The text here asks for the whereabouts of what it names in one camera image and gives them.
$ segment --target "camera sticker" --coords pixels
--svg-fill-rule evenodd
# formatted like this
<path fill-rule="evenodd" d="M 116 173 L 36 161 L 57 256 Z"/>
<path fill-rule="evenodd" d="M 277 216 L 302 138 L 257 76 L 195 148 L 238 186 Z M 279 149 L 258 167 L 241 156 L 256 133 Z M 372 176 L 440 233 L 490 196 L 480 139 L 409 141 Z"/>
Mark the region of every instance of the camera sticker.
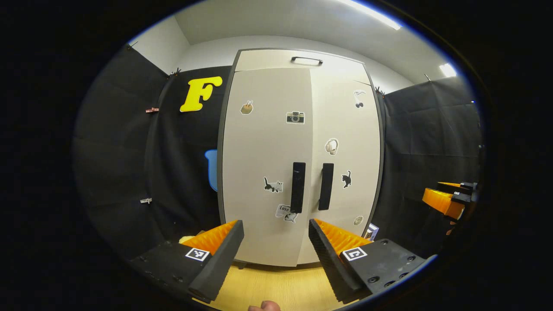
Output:
<path fill-rule="evenodd" d="M 299 111 L 292 111 L 286 113 L 286 123 L 289 124 L 304 124 L 305 113 Z"/>
<path fill-rule="evenodd" d="M 240 109 L 240 113 L 243 115 L 249 115 L 253 110 L 253 100 L 247 101 L 244 105 L 242 105 L 242 108 Z"/>
<path fill-rule="evenodd" d="M 329 139 L 325 144 L 325 151 L 335 156 L 338 152 L 338 140 L 335 138 Z"/>
<path fill-rule="evenodd" d="M 344 189 L 351 185 L 351 171 L 347 170 L 347 175 L 342 175 L 342 181 L 345 183 Z"/>
<path fill-rule="evenodd" d="M 283 185 L 284 183 L 281 183 L 280 181 L 276 181 L 276 183 L 269 183 L 267 182 L 267 177 L 263 177 L 265 180 L 265 190 L 271 191 L 273 193 L 279 193 L 283 191 Z"/>
<path fill-rule="evenodd" d="M 279 204 L 276 208 L 276 214 L 275 217 L 279 218 L 282 217 L 290 212 L 290 205 L 285 204 Z"/>
<path fill-rule="evenodd" d="M 292 222 L 293 224 L 295 224 L 297 216 L 297 213 L 289 212 L 288 214 L 284 215 L 284 221 Z"/>
<path fill-rule="evenodd" d="M 363 91 L 363 90 L 355 90 L 353 91 L 353 98 L 355 99 L 355 106 L 357 108 L 360 108 L 360 107 L 363 107 L 363 103 L 361 102 L 361 100 L 359 100 L 359 95 L 361 94 L 366 94 L 367 92 Z"/>
<path fill-rule="evenodd" d="M 357 216 L 357 217 L 355 217 L 355 219 L 353 221 L 353 225 L 358 226 L 362 222 L 363 222 L 363 216 Z"/>

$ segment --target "blue object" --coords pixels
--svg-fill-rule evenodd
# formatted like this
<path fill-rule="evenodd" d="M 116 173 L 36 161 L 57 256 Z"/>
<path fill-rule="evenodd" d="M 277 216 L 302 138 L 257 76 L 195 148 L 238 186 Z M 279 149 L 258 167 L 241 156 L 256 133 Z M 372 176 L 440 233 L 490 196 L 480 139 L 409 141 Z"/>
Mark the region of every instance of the blue object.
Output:
<path fill-rule="evenodd" d="M 217 149 L 206 151 L 205 157 L 207 159 L 209 185 L 213 190 L 217 191 Z"/>

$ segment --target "sticker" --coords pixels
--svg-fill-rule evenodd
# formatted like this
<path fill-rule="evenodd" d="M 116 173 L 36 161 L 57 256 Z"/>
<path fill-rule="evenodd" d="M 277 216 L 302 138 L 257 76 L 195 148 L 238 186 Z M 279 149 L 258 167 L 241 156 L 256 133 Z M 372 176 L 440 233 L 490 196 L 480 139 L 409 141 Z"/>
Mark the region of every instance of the sticker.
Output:
<path fill-rule="evenodd" d="M 305 114 L 299 111 L 292 111 L 286 113 L 286 123 L 290 124 L 304 124 Z"/>
<path fill-rule="evenodd" d="M 289 212 L 288 214 L 284 215 L 284 221 L 296 223 L 296 217 L 297 216 L 298 216 L 297 213 Z"/>
<path fill-rule="evenodd" d="M 290 205 L 279 204 L 276 208 L 275 217 L 282 217 L 290 212 Z"/>
<path fill-rule="evenodd" d="M 338 152 L 338 140 L 335 138 L 329 139 L 325 144 L 325 151 L 330 155 L 336 155 Z"/>
<path fill-rule="evenodd" d="M 355 220 L 353 221 L 354 226 L 358 226 L 360 223 L 363 222 L 363 216 L 357 216 Z"/>
<path fill-rule="evenodd" d="M 283 191 L 284 183 L 281 183 L 278 180 L 276 181 L 276 183 L 268 183 L 267 182 L 267 177 L 263 177 L 263 179 L 265 180 L 265 190 L 271 191 L 271 192 L 276 192 L 276 193 L 279 193 L 279 192 Z"/>
<path fill-rule="evenodd" d="M 361 257 L 365 257 L 367 253 L 365 253 L 360 247 L 352 248 L 347 251 L 343 251 L 342 254 L 344 254 L 344 257 L 348 261 L 356 260 Z"/>
<path fill-rule="evenodd" d="M 359 95 L 361 94 L 366 94 L 367 92 L 363 91 L 363 90 L 355 90 L 353 91 L 353 98 L 355 98 L 355 106 L 357 108 L 359 107 L 363 107 L 363 103 L 359 100 Z"/>
<path fill-rule="evenodd" d="M 208 254 L 208 251 L 192 248 L 185 256 L 195 260 L 204 261 Z"/>
<path fill-rule="evenodd" d="M 240 113 L 243 115 L 249 115 L 250 112 L 253 110 L 253 100 L 247 101 L 244 105 L 242 105 L 242 108 L 240 109 Z"/>
<path fill-rule="evenodd" d="M 180 106 L 180 112 L 201 110 L 203 104 L 200 103 L 200 97 L 204 101 L 208 100 L 211 97 L 211 93 L 213 93 L 213 86 L 221 86 L 221 84 L 223 84 L 221 77 L 207 77 L 188 81 L 190 88 L 188 89 L 188 94 L 186 94 L 184 104 Z"/>
<path fill-rule="evenodd" d="M 347 170 L 347 175 L 342 175 L 342 181 L 345 183 L 344 189 L 351 185 L 351 171 Z"/>
<path fill-rule="evenodd" d="M 217 149 L 206 151 L 204 156 L 207 159 L 207 177 L 209 178 L 209 185 L 215 191 L 217 191 Z"/>

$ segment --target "cabinet door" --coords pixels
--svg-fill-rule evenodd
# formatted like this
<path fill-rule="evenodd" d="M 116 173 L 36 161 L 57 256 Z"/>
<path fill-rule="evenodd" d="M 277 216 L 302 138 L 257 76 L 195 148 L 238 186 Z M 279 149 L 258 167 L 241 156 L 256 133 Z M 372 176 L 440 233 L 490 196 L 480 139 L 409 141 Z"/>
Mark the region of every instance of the cabinet door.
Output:
<path fill-rule="evenodd" d="M 314 71 L 311 83 L 314 141 L 309 218 L 362 235 L 373 207 L 380 166 L 380 128 L 372 89 Z M 332 139 L 337 140 L 334 155 L 325 149 Z M 328 210 L 319 210 L 324 163 L 333 163 L 334 168 L 330 205 Z M 309 238 L 304 237 L 298 263 L 317 260 Z"/>
<path fill-rule="evenodd" d="M 242 219 L 244 223 L 238 260 L 275 266 L 297 264 L 308 213 L 297 214 L 294 219 L 280 212 L 277 217 L 277 208 L 290 205 L 294 162 L 306 163 L 304 211 L 309 201 L 311 103 L 309 69 L 234 74 L 225 115 L 220 190 L 225 219 Z M 294 111 L 300 112 L 298 122 L 287 118 Z"/>

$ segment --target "orange gripper pad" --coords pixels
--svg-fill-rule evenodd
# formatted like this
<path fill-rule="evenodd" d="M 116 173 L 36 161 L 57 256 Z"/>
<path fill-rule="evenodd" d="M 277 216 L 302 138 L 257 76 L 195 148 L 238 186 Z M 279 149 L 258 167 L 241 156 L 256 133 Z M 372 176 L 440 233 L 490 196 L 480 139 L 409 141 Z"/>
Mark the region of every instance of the orange gripper pad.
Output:
<path fill-rule="evenodd" d="M 332 245 L 332 248 L 334 248 L 334 251 L 338 257 L 343 251 L 371 243 L 371 241 L 367 239 L 341 229 L 335 225 L 331 225 L 328 222 L 324 222 L 317 218 L 315 218 L 315 221 L 321 228 L 322 232 L 326 235 L 326 238 L 330 241 L 330 244 Z"/>
<path fill-rule="evenodd" d="M 465 206 L 461 203 L 451 201 L 453 194 L 426 188 L 422 196 L 423 202 L 427 203 L 442 214 L 454 219 L 459 219 Z"/>
<path fill-rule="evenodd" d="M 443 182 L 438 182 L 439 184 L 445 184 L 445 185 L 450 185 L 450 186 L 455 186 L 455 187 L 460 187 L 461 184 L 454 184 L 454 183 L 443 183 Z"/>
<path fill-rule="evenodd" d="M 231 221 L 219 227 L 215 227 L 187 241 L 184 241 L 182 244 L 194 248 L 199 248 L 204 251 L 209 251 L 211 255 L 214 255 L 237 221 L 238 220 Z"/>

